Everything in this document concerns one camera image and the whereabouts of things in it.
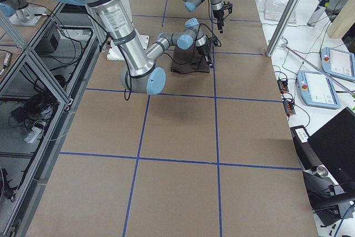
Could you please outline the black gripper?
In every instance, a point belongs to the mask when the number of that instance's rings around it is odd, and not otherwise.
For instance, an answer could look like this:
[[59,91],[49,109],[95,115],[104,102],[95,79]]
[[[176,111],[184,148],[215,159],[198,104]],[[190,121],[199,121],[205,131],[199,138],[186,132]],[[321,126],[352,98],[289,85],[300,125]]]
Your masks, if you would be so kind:
[[210,54],[210,47],[208,44],[203,44],[201,46],[197,46],[197,51],[200,55],[204,56],[206,64],[210,67],[214,67],[213,60]]
[[217,28],[220,33],[223,33],[223,27],[224,27],[224,11],[222,9],[219,10],[213,10],[213,15],[214,18],[217,19]]

